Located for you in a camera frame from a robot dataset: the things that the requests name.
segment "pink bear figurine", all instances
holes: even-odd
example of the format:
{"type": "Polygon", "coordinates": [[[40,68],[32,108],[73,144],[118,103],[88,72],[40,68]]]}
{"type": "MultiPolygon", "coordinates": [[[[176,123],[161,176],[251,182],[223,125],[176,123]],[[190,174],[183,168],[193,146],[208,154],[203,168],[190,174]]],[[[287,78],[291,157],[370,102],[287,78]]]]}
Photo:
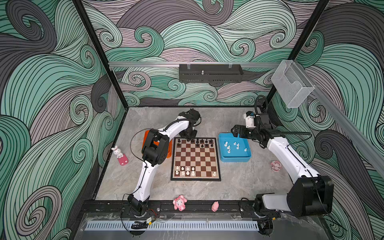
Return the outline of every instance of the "pink bear figurine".
{"type": "Polygon", "coordinates": [[[213,212],[216,212],[217,211],[217,209],[218,209],[218,201],[216,201],[216,202],[214,202],[213,204],[212,204],[212,211],[213,212]]]}
{"type": "Polygon", "coordinates": [[[173,200],[174,208],[179,209],[179,211],[183,211],[185,209],[185,203],[187,202],[187,199],[184,198],[183,195],[178,196],[173,200]]]}

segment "orange tray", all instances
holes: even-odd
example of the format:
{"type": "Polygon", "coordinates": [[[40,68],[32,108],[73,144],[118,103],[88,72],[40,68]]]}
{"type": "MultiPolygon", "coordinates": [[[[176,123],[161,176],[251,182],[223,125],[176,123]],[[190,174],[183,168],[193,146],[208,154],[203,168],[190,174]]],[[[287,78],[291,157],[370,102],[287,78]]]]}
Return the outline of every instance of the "orange tray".
{"type": "MultiPolygon", "coordinates": [[[[149,133],[149,130],[147,130],[144,134],[144,140],[143,140],[143,146],[144,147],[144,143],[145,143],[145,140],[147,139],[147,136],[148,136],[148,133],[149,133]]],[[[171,157],[172,156],[172,140],[169,141],[169,146],[168,146],[168,155],[167,155],[167,158],[171,157]]]]}

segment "wall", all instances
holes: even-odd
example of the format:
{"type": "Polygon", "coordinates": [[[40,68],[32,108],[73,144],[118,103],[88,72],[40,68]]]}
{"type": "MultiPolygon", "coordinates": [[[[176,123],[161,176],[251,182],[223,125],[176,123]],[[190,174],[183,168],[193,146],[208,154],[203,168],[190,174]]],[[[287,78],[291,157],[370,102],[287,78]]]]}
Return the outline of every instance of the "wall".
{"type": "MultiPolygon", "coordinates": [[[[298,62],[341,111],[384,155],[383,1],[355,1],[329,7],[319,19],[298,62]]],[[[276,94],[270,113],[278,129],[311,131],[296,151],[335,184],[335,239],[383,239],[384,180],[312,95],[287,109],[276,94]]],[[[290,136],[289,140],[298,140],[290,136]]]]}
{"type": "Polygon", "coordinates": [[[2,238],[68,238],[124,113],[71,0],[0,1],[0,99],[2,238]]]}
{"type": "MultiPolygon", "coordinates": [[[[83,0],[109,61],[287,59],[317,1],[83,0]]],[[[244,82],[179,83],[178,68],[115,68],[131,106],[253,105],[271,69],[245,69],[244,82]]]]}

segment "blue tray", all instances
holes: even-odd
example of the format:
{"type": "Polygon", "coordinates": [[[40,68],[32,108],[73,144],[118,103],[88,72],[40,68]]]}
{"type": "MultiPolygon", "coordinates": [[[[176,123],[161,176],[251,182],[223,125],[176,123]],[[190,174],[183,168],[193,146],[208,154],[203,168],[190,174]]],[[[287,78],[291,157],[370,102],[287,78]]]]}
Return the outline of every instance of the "blue tray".
{"type": "Polygon", "coordinates": [[[220,148],[220,159],[222,162],[248,162],[251,158],[248,140],[245,138],[234,137],[232,133],[220,133],[218,135],[218,144],[220,148]],[[231,146],[231,153],[228,153],[225,142],[231,146]],[[240,143],[239,149],[233,143],[240,143]]]}

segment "figurine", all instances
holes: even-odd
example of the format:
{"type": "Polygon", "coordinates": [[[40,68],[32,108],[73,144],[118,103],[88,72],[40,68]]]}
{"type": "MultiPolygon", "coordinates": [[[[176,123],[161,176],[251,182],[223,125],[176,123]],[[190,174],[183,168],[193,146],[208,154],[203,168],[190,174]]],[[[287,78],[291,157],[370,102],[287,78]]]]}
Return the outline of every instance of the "figurine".
{"type": "Polygon", "coordinates": [[[117,146],[115,146],[111,149],[113,150],[113,154],[115,154],[117,158],[123,157],[123,153],[121,152],[121,150],[117,146]]]}
{"type": "Polygon", "coordinates": [[[187,199],[184,198],[183,195],[178,196],[173,200],[174,208],[179,209],[179,211],[183,211],[185,209],[185,203],[187,202],[187,199]]]}
{"type": "Polygon", "coordinates": [[[275,172],[280,171],[280,168],[281,168],[281,163],[280,162],[273,160],[271,162],[271,165],[272,165],[272,167],[271,167],[272,170],[274,170],[275,172]]]}
{"type": "Polygon", "coordinates": [[[217,209],[218,209],[218,201],[216,201],[216,202],[214,202],[213,204],[212,204],[212,211],[213,212],[216,212],[217,211],[217,209]]]}

